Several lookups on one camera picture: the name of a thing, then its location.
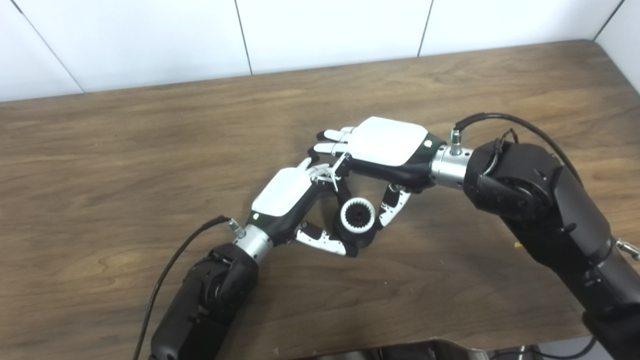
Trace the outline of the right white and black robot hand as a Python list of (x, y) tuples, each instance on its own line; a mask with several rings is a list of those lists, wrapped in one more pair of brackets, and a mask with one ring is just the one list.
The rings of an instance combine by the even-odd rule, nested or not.
[(370, 117), (357, 126), (317, 133), (308, 155), (335, 157), (338, 177), (356, 173), (388, 183), (375, 227), (382, 230), (403, 209), (411, 194), (435, 186), (432, 164), (445, 140), (422, 125)]

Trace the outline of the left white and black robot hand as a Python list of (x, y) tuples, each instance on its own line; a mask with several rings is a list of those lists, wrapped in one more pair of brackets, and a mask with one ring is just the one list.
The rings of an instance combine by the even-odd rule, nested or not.
[(333, 192), (340, 204), (351, 195), (330, 164), (312, 165), (312, 159), (307, 157), (298, 166), (282, 168), (254, 199), (244, 228), (246, 234), (236, 239), (237, 245), (258, 264), (270, 250), (294, 240), (356, 258), (359, 251), (354, 244), (305, 220), (325, 192)]

